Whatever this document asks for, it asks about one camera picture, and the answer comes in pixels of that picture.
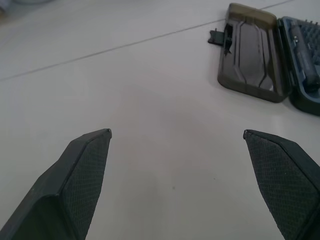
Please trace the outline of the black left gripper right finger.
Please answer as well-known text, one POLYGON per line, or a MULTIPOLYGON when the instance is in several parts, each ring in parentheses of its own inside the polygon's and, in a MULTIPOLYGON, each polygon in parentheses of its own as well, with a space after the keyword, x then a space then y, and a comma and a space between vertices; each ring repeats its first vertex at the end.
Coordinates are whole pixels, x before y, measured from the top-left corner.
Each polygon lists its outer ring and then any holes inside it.
POLYGON ((294 141, 243 133, 260 193, 285 240, 320 240, 320 166, 294 141))

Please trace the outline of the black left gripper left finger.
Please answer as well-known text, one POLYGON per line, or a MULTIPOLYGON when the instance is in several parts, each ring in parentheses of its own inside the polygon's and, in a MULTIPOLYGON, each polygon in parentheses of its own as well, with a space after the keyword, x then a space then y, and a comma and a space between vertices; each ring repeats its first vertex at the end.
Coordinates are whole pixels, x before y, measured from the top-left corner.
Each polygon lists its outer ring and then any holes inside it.
POLYGON ((33 184, 0 240, 86 240, 101 194, 112 131, 72 140, 33 184))

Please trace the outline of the dark tool case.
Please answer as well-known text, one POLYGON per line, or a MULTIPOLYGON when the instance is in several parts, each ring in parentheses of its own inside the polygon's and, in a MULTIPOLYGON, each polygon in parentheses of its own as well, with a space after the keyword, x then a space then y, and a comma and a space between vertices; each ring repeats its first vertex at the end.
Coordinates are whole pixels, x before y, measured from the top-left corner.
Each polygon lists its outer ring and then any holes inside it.
POLYGON ((320 116, 320 88, 306 92, 305 73, 297 59, 292 25, 299 25, 320 76, 320 24, 275 15, 231 3, 223 31, 212 30, 208 42, 221 47, 217 80, 225 88, 320 116))

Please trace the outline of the black electric screwdriver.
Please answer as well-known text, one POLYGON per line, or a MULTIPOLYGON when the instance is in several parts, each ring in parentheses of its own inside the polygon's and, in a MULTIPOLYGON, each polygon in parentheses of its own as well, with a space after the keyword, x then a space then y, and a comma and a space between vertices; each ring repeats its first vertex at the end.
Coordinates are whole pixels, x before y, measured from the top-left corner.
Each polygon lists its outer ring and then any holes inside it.
POLYGON ((307 93, 313 93, 320 88, 320 76, 317 73, 316 67, 313 63, 308 45, 302 34, 301 28, 297 24, 291 26, 291 34, 296 42, 297 59, 304 71, 305 79, 303 86, 307 93))

